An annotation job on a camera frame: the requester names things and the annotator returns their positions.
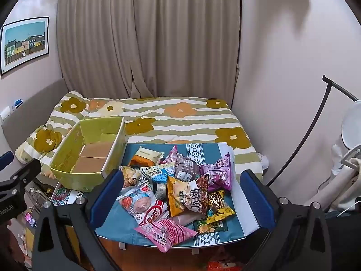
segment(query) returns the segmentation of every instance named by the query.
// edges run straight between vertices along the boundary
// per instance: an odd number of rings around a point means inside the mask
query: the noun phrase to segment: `pillow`
[[[67,93],[54,107],[48,121],[37,128],[15,151],[17,159],[26,164],[32,159],[40,160],[42,173],[51,176],[51,157],[70,129],[89,114],[89,100],[76,91]]]

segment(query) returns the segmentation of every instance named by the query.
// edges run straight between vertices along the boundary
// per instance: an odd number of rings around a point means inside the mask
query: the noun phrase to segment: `snack package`
[[[135,230],[145,235],[161,252],[167,252],[172,246],[197,234],[170,219],[160,219],[147,225],[138,226]]]
[[[189,211],[188,209],[185,209],[183,213],[175,217],[170,217],[169,219],[173,220],[175,223],[181,226],[186,226],[195,220],[202,220],[204,218],[205,216],[202,215],[202,213],[196,213],[193,211]]]
[[[208,175],[191,182],[183,182],[168,176],[167,195],[170,217],[179,215],[186,207],[205,215],[208,206],[207,190]]]
[[[130,189],[135,188],[139,184],[143,184],[148,181],[148,179],[141,174],[138,168],[119,166],[119,169],[122,171],[124,176],[123,188],[120,191],[121,195],[125,194]]]
[[[231,157],[228,153],[224,158],[220,158],[215,164],[203,165],[201,174],[209,174],[208,191],[213,192],[220,187],[227,190],[232,189],[232,169]]]
[[[167,204],[157,200],[149,182],[141,184],[117,198],[119,204],[133,215],[139,225],[168,216]]]
[[[157,184],[156,198],[164,200],[167,197],[167,184]]]
[[[241,271],[242,267],[235,263],[208,262],[207,271]]]
[[[227,222],[225,220],[216,221],[210,224],[207,224],[205,219],[196,220],[193,222],[193,228],[200,234],[228,230]]]
[[[176,173],[174,174],[174,177],[176,179],[190,182],[200,177],[200,169],[195,161],[181,154],[178,154],[177,156],[178,156],[178,161],[177,161],[178,165],[176,168]]]
[[[174,162],[139,169],[145,177],[158,184],[156,198],[159,200],[165,199],[167,197],[167,177],[174,176]]]
[[[145,177],[151,179],[153,182],[166,184],[168,176],[174,176],[174,164],[175,162],[170,162],[151,167],[141,167],[139,169]]]
[[[159,164],[160,160],[163,158],[163,155],[164,153],[149,150],[140,146],[137,152],[130,160],[128,166],[131,165],[138,167],[155,166]]]
[[[207,224],[223,220],[224,218],[235,214],[230,206],[224,201],[224,190],[221,189],[215,193],[208,194],[209,209],[207,212]]]
[[[160,161],[161,164],[166,164],[170,162],[175,162],[175,166],[178,165],[178,149],[177,145],[175,145],[169,152],[169,154],[165,157],[163,161]]]

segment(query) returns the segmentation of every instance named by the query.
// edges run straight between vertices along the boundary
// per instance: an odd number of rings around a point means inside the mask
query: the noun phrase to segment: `phone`
[[[31,227],[35,228],[37,221],[33,218],[33,216],[30,213],[27,213],[25,215],[25,220],[28,221]]]

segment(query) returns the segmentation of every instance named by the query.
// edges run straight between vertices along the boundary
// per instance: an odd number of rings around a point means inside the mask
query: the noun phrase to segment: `pink snack bag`
[[[231,190],[231,156],[228,153],[224,158],[220,158],[215,164],[202,166],[202,176],[209,174],[208,191],[213,192],[220,187]]]
[[[138,226],[135,230],[145,235],[161,252],[167,252],[172,246],[197,234],[196,231],[180,226],[167,218]]]
[[[169,152],[168,156],[165,157],[165,159],[163,161],[160,161],[160,164],[165,164],[165,163],[170,163],[170,162],[175,162],[176,166],[178,163],[178,149],[177,149],[177,145],[175,145]]]

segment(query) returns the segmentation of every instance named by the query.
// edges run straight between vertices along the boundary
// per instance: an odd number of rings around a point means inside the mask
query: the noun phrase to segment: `painting of colorful houses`
[[[1,75],[29,60],[49,54],[49,17],[5,24],[1,29]]]

